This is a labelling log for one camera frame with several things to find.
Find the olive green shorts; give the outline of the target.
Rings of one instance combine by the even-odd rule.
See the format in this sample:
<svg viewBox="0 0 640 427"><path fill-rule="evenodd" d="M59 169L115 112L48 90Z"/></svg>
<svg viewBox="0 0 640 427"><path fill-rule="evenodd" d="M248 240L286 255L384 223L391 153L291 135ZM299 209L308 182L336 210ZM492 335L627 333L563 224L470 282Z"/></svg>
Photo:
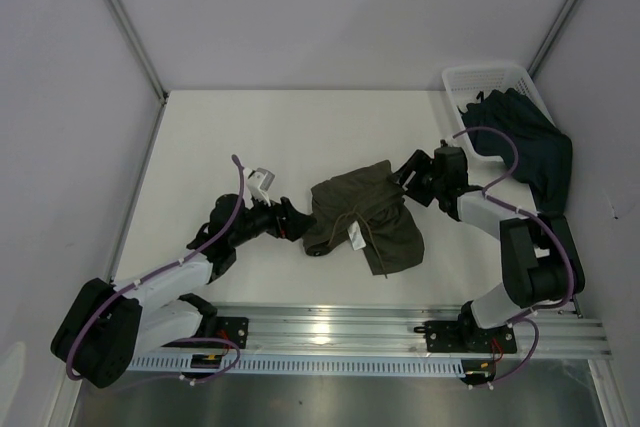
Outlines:
<svg viewBox="0 0 640 427"><path fill-rule="evenodd" d="M311 188L316 224L303 235L310 257L330 254L359 234L374 276L388 276L420 265L425 244L403 190L390 180L391 162L379 161L334 176Z"/></svg>

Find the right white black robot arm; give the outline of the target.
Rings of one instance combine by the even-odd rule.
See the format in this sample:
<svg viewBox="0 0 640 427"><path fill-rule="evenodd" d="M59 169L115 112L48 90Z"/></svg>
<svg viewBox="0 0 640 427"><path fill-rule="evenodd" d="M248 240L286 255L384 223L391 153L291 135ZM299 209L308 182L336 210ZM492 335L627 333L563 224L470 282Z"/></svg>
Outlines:
<svg viewBox="0 0 640 427"><path fill-rule="evenodd" d="M534 214L470 184L459 147L442 145L432 155L415 151L390 177L423 206L437 203L451 219L474 226L499 243L500 283L466 302L454 320L416 327L430 353L514 354L514 325L543 309L563 306L581 292L584 272L566 218Z"/></svg>

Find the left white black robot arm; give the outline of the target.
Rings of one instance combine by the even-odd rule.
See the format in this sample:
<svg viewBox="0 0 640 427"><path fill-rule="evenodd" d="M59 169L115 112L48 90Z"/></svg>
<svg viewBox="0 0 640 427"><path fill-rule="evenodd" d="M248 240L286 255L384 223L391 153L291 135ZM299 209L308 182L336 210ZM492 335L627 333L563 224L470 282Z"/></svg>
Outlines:
<svg viewBox="0 0 640 427"><path fill-rule="evenodd" d="M120 283L86 282L54 335L51 352L69 379L105 388L133 359L160 347L236 348L229 338L216 336L218 310L197 289L224 275L241 245L263 234L296 242L315 223L286 197L247 206L237 194L223 195L184 258Z"/></svg>

